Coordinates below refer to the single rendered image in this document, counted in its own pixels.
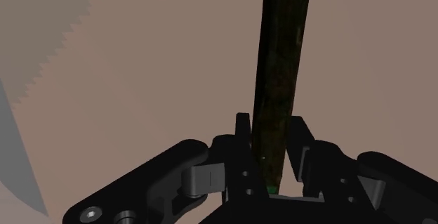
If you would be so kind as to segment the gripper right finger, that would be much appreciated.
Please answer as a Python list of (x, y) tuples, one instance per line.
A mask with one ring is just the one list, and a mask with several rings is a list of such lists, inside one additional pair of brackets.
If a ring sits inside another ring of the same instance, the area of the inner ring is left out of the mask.
[(438, 224), (438, 182), (381, 152), (353, 159), (289, 119), (286, 151), (303, 195), (331, 224)]

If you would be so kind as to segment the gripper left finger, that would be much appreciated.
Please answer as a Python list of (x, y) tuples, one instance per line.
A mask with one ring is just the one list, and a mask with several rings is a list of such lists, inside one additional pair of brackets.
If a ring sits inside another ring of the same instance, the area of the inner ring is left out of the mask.
[(175, 224), (220, 192), (224, 200), (200, 224), (254, 220), (269, 195), (250, 149), (247, 113), (235, 133), (211, 146), (187, 139), (70, 207), (62, 224)]

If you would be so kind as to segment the dark green board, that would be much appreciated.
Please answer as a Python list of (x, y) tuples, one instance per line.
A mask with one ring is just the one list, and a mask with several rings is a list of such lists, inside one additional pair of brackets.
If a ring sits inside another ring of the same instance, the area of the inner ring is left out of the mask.
[(263, 0), (252, 151), (268, 193), (282, 179), (309, 0)]

